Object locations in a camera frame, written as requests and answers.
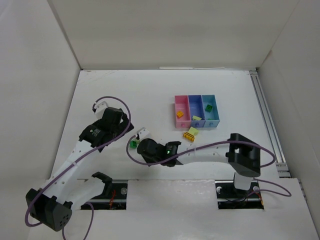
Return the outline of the orange striped lego brick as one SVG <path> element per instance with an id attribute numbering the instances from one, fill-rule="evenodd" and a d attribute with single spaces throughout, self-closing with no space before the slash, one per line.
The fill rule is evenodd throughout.
<path id="1" fill-rule="evenodd" d="M 183 136 L 183 138 L 185 138 L 186 140 L 188 140 L 192 143 L 195 141 L 195 136 L 189 132 L 184 132 L 182 136 Z"/>

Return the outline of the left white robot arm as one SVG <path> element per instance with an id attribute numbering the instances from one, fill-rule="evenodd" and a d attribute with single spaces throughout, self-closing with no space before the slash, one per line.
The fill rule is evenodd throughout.
<path id="1" fill-rule="evenodd" d="M 105 147 L 134 129 L 131 113 L 121 108 L 107 106 L 95 108 L 97 120 L 79 135 L 74 149 L 61 167 L 39 189 L 31 188 L 26 196 L 26 226 L 46 225 L 55 232 L 61 231 L 74 211 L 89 204 L 90 199 L 109 192 L 113 180 L 97 171 L 81 186 L 78 179 Z M 29 217 L 38 222 L 34 225 Z"/>

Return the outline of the light yellow lego brick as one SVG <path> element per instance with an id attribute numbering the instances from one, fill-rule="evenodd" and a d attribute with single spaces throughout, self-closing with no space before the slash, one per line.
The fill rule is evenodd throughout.
<path id="1" fill-rule="evenodd" d="M 192 120 L 193 120 L 193 121 L 201 121 L 202 118 L 199 117 L 199 116 L 193 115 L 193 116 L 192 116 Z"/>

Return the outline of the light blue plastic bin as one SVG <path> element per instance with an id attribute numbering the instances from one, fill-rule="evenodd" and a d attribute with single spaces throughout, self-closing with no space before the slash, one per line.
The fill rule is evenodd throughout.
<path id="1" fill-rule="evenodd" d="M 202 102 L 203 102 L 203 109 L 204 109 L 204 115 L 205 115 L 205 128 L 216 128 L 218 124 L 220 123 L 220 117 L 218 112 L 218 106 L 216 102 L 215 95 L 202 95 Z M 207 105 L 212 106 L 211 112 L 206 112 L 205 108 Z"/>

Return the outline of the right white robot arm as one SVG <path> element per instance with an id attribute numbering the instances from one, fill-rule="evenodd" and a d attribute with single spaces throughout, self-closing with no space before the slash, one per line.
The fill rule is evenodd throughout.
<path id="1" fill-rule="evenodd" d="M 137 153 L 149 165 L 175 167 L 193 163 L 228 164 L 235 171 L 233 185 L 237 190 L 248 191 L 254 178 L 261 175 L 261 149 L 239 133 L 232 133 L 228 140 L 210 147 L 183 145 L 180 141 L 162 145 L 151 138 L 145 138 L 138 145 Z"/>

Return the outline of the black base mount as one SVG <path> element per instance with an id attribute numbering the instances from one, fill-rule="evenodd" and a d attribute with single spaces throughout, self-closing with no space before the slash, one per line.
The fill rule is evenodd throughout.
<path id="1" fill-rule="evenodd" d="M 253 181 L 249 190 L 236 189 L 232 180 L 216 181 L 216 198 L 219 210 L 264 209 L 259 184 Z"/>
<path id="2" fill-rule="evenodd" d="M 127 209 L 127 180 L 113 180 L 101 172 L 94 173 L 92 177 L 100 179 L 104 184 L 102 193 L 88 201 L 94 210 L 115 211 Z"/>

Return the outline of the light yellow lego on orange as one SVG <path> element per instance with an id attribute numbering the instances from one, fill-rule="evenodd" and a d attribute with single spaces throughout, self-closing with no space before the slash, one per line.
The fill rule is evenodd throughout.
<path id="1" fill-rule="evenodd" d="M 190 127 L 190 129 L 188 130 L 188 133 L 193 136 L 196 136 L 199 133 L 199 130 L 194 127 Z"/>

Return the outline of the purple plastic bin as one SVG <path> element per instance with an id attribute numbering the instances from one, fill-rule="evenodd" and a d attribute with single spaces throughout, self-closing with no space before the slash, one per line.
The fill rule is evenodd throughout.
<path id="1" fill-rule="evenodd" d="M 191 126 L 194 128 L 203 128 L 205 126 L 205 111 L 201 95 L 188 95 Z M 193 116 L 201 117 L 202 120 L 192 120 Z"/>

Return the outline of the aluminium rail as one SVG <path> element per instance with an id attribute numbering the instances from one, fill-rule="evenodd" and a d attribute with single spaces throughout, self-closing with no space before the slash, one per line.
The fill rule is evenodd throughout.
<path id="1" fill-rule="evenodd" d="M 275 165 L 280 178 L 291 178 L 291 173 L 287 165 L 286 158 L 284 156 L 282 146 L 273 123 L 272 115 L 269 110 L 262 85 L 260 83 L 259 75 L 257 70 L 250 70 L 249 75 L 252 81 L 253 88 L 257 97 L 257 101 L 262 113 L 262 118 L 266 127 L 266 131 L 271 142 L 272 150 L 275 154 Z"/>

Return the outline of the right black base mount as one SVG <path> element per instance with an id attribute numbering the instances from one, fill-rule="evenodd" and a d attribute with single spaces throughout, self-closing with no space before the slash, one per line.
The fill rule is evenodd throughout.
<path id="1" fill-rule="evenodd" d="M 216 198 L 219 210 L 264 209 L 259 184 L 253 181 L 249 190 L 236 189 L 232 180 L 216 181 Z"/>

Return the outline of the pink plastic bin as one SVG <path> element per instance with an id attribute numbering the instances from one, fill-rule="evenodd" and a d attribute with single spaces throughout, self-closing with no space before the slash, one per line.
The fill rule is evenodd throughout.
<path id="1" fill-rule="evenodd" d="M 174 114 L 175 114 L 175 127 L 179 129 L 188 129 L 191 127 L 191 116 L 189 98 L 187 95 L 175 95 L 174 96 Z M 177 117 L 177 112 L 182 111 L 184 116 Z"/>

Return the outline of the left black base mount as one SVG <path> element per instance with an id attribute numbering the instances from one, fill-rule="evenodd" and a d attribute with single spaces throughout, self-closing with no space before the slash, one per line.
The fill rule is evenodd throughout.
<path id="1" fill-rule="evenodd" d="M 102 193 L 88 201 L 94 210 L 115 211 L 127 209 L 127 180 L 113 180 L 101 172 L 94 173 L 92 177 L 100 179 L 104 184 Z"/>

